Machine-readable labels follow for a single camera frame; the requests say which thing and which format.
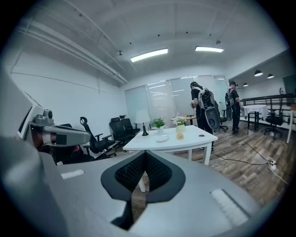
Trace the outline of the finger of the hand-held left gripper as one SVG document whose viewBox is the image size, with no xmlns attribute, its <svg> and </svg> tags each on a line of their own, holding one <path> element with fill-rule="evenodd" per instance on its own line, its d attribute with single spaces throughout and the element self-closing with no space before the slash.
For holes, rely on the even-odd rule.
<svg viewBox="0 0 296 237">
<path fill-rule="evenodd" d="M 42 139 L 44 145 L 70 147 L 88 143 L 91 139 L 91 135 L 87 131 L 61 125 L 53 125 L 42 128 Z"/>
</svg>

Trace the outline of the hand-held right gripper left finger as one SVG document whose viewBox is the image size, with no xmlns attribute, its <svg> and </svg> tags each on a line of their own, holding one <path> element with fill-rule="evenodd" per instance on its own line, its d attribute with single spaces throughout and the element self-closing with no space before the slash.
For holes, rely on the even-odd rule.
<svg viewBox="0 0 296 237">
<path fill-rule="evenodd" d="M 137 158 L 143 152 L 100 161 L 57 166 L 51 155 L 40 152 L 45 236 L 144 237 L 123 228 L 132 221 L 127 201 L 114 199 L 101 183 L 105 170 Z"/>
</svg>

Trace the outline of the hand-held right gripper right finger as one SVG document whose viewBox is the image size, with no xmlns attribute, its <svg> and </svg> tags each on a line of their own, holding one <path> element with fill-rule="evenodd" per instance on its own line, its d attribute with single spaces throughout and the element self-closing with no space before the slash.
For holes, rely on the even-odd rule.
<svg viewBox="0 0 296 237">
<path fill-rule="evenodd" d="M 251 237 L 259 204 L 208 165 L 153 151 L 181 168 L 185 183 L 167 202 L 147 204 L 129 233 L 140 237 Z"/>
</svg>

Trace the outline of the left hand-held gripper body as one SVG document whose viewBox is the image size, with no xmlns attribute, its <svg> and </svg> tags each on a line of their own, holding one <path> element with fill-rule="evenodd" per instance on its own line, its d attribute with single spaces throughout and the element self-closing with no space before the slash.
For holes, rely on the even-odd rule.
<svg viewBox="0 0 296 237">
<path fill-rule="evenodd" d="M 44 130 L 44 127 L 54 125 L 52 111 L 44 109 L 27 92 L 24 92 L 24 95 L 29 102 L 29 111 L 25 115 L 17 135 L 36 148 L 53 145 L 56 141 L 55 134 Z"/>
</svg>

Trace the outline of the pink flower potted plant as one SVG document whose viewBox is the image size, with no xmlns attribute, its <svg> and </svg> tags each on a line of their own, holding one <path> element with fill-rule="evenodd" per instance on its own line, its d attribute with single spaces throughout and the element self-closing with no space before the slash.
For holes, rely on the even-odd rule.
<svg viewBox="0 0 296 237">
<path fill-rule="evenodd" d="M 177 132 L 183 132 L 185 130 L 186 118 L 183 116 L 176 116 L 173 118 L 173 124 L 176 125 Z"/>
</svg>

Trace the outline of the round wooden table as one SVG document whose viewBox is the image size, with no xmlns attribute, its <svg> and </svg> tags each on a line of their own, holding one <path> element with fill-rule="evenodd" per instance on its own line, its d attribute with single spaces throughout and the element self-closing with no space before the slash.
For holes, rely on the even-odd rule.
<svg viewBox="0 0 296 237">
<path fill-rule="evenodd" d="M 193 125 L 193 120 L 196 119 L 196 116 L 184 116 L 186 118 L 186 121 L 189 121 L 190 122 L 190 125 Z"/>
</svg>

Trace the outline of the white shade table lamp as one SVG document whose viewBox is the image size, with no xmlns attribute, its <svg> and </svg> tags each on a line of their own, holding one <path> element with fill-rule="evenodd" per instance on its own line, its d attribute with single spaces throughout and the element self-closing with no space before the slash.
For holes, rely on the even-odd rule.
<svg viewBox="0 0 296 237">
<path fill-rule="evenodd" d="M 151 119 L 148 115 L 148 112 L 145 109 L 139 110 L 136 113 L 135 123 L 142 124 L 143 133 L 142 136 L 148 136 L 148 132 L 146 131 L 146 123 L 150 123 Z"/>
</svg>

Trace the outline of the green leafy potted plant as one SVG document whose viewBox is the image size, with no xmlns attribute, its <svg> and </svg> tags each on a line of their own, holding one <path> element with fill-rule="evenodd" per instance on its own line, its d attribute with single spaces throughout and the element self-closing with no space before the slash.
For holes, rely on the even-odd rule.
<svg viewBox="0 0 296 237">
<path fill-rule="evenodd" d="M 159 135 L 163 135 L 164 134 L 165 122 L 164 122 L 163 118 L 154 119 L 152 125 L 153 125 L 152 126 L 153 128 L 157 128 L 157 131 L 158 131 L 158 134 Z"/>
</svg>

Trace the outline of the grey backpack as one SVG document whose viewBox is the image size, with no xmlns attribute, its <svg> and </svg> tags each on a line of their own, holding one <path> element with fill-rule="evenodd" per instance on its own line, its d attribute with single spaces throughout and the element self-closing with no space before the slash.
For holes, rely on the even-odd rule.
<svg viewBox="0 0 296 237">
<path fill-rule="evenodd" d="M 204 109 L 205 118 L 209 127 L 214 131 L 218 130 L 220 127 L 220 115 L 215 107 L 216 101 L 214 95 L 206 87 L 199 92 L 198 104 L 201 109 Z"/>
<path fill-rule="evenodd" d="M 226 115 L 227 115 L 228 121 L 231 121 L 232 117 L 233 117 L 232 116 L 232 113 L 233 113 L 232 107 L 234 106 L 234 99 L 232 96 L 232 91 L 233 91 L 233 89 L 229 89 L 225 94 Z"/>
</svg>

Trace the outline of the white power strip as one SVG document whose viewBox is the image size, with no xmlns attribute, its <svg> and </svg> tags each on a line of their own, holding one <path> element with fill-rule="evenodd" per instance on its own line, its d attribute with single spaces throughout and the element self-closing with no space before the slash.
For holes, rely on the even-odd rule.
<svg viewBox="0 0 296 237">
<path fill-rule="evenodd" d="M 276 162 L 272 159 L 272 158 L 270 158 L 270 157 L 268 157 L 267 158 L 267 161 L 268 161 L 268 163 L 269 163 L 269 168 L 270 168 L 270 170 L 273 172 L 273 171 L 276 171 L 276 169 L 277 169 L 277 167 L 276 167 Z"/>
</svg>

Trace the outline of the frosted glass partition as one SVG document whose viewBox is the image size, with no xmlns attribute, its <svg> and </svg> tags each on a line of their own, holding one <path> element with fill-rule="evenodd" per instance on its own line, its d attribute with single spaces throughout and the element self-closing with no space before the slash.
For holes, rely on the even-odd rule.
<svg viewBox="0 0 296 237">
<path fill-rule="evenodd" d="M 151 121 L 162 118 L 167 128 L 174 127 L 172 119 L 177 115 L 189 116 L 186 125 L 197 125 L 194 118 L 196 110 L 190 106 L 190 83 L 193 81 L 212 91 L 221 110 L 226 108 L 224 96 L 228 89 L 228 81 L 223 75 L 189 75 L 157 80 L 126 90 L 127 117 L 134 123 L 137 112 L 145 110 Z"/>
</svg>

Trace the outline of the white cloth covered table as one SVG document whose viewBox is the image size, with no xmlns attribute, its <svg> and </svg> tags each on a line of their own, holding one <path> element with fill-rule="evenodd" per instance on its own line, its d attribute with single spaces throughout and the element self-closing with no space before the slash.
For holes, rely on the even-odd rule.
<svg viewBox="0 0 296 237">
<path fill-rule="evenodd" d="M 248 125 L 247 127 L 249 128 L 250 126 L 250 114 L 254 113 L 254 130 L 259 129 L 259 118 L 261 115 L 261 118 L 265 121 L 267 118 L 268 110 L 267 110 L 267 105 L 248 105 L 244 106 L 242 116 L 247 119 Z"/>
</svg>

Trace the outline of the black metal railing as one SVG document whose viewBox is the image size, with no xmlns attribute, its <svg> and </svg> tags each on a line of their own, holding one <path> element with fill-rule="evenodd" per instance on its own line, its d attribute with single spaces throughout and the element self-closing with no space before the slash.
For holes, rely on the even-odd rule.
<svg viewBox="0 0 296 237">
<path fill-rule="evenodd" d="M 277 115 L 281 114 L 284 117 L 289 110 L 292 104 L 296 104 L 296 94 L 279 94 L 271 96 L 262 96 L 247 98 L 241 100 L 244 106 L 247 105 L 266 105 L 268 113 L 270 110 L 273 110 Z"/>
</svg>

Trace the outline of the long ceiling light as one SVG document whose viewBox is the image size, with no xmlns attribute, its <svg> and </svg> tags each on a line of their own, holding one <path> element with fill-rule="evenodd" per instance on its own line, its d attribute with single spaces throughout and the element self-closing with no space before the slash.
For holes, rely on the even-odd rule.
<svg viewBox="0 0 296 237">
<path fill-rule="evenodd" d="M 195 51 L 198 52 L 217 52 L 217 53 L 222 53 L 224 49 L 220 48 L 213 48 L 213 47 L 203 47 L 203 46 L 196 46 Z"/>
<path fill-rule="evenodd" d="M 150 58 L 150 57 L 154 57 L 154 56 L 159 56 L 159 55 L 163 55 L 163 54 L 167 54 L 168 53 L 168 48 L 164 48 L 164 49 L 159 49 L 159 50 L 155 50 L 155 51 L 151 51 L 151 52 L 147 52 L 135 57 L 130 58 L 131 62 L 137 62 L 146 58 Z"/>
</svg>

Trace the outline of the dark wall board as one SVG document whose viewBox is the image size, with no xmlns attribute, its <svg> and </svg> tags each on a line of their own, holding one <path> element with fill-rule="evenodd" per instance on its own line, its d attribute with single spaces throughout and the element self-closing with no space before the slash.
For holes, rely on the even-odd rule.
<svg viewBox="0 0 296 237">
<path fill-rule="evenodd" d="M 286 94 L 296 93 L 296 74 L 284 77 L 283 82 Z"/>
</svg>

